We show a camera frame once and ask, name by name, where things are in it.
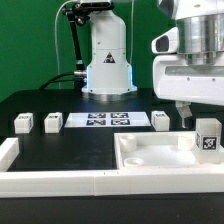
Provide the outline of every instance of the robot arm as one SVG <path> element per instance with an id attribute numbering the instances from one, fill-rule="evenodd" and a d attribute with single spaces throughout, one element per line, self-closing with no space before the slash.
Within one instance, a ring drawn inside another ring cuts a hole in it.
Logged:
<path id="1" fill-rule="evenodd" d="M 157 96 L 177 101 L 183 120 L 190 102 L 224 105 L 224 1 L 159 0 L 158 7 L 176 27 L 152 42 L 154 53 L 166 54 L 153 63 Z"/>
<path id="2" fill-rule="evenodd" d="M 64 9 L 73 33 L 75 24 L 91 23 L 92 61 L 87 67 L 87 85 L 82 88 L 86 98 L 116 101 L 136 95 L 132 68 L 126 60 L 126 26 L 113 8 L 110 0 L 79 0 Z"/>

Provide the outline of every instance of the small white cube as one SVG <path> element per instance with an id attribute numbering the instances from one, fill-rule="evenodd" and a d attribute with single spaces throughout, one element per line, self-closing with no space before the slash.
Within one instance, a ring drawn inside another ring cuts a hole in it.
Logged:
<path id="1" fill-rule="evenodd" d="M 22 113 L 14 120 L 16 134 L 28 134 L 33 127 L 33 114 Z"/>
<path id="2" fill-rule="evenodd" d="M 62 113 L 50 113 L 44 120 L 45 133 L 59 133 L 63 125 Z"/>
<path id="3" fill-rule="evenodd" d="M 156 131 L 170 130 L 170 118 L 164 111 L 152 111 L 151 121 Z"/>
<path id="4" fill-rule="evenodd" d="M 222 124 L 214 118 L 196 120 L 196 145 L 204 152 L 219 151 Z"/>

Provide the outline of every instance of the black table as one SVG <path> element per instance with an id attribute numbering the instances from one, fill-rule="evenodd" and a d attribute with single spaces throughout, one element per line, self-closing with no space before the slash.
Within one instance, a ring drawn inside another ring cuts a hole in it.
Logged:
<path id="1" fill-rule="evenodd" d="M 0 142 L 19 137 L 20 155 L 9 169 L 17 171 L 116 169 L 113 134 L 150 132 L 153 127 L 62 128 L 44 133 L 50 112 L 140 112 L 162 110 L 171 118 L 171 131 L 181 131 L 174 102 L 159 100 L 151 89 L 136 98 L 101 103 L 82 99 L 72 90 L 21 91 L 0 103 Z M 15 135 L 19 113 L 34 114 L 28 135 Z M 224 107 L 193 104 L 197 118 L 217 118 L 223 124 Z M 0 199 L 0 223 L 224 223 L 224 194 L 166 194 L 103 197 Z"/>

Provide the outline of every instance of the white tray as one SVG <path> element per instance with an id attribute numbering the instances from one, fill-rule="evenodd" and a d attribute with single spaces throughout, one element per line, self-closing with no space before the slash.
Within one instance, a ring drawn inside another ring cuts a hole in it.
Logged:
<path id="1" fill-rule="evenodd" d="M 201 151 L 195 145 L 195 132 L 115 134 L 119 169 L 124 167 L 203 167 L 222 165 L 224 149 Z"/>

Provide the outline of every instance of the metal bracket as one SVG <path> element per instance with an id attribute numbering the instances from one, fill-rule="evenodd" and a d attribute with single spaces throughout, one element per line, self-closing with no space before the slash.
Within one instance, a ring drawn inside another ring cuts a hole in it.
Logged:
<path id="1" fill-rule="evenodd" d="M 189 108 L 190 105 L 191 105 L 190 102 L 176 101 L 176 108 L 182 118 L 183 128 L 189 128 L 188 125 L 186 124 L 186 118 L 192 117 L 192 113 Z"/>

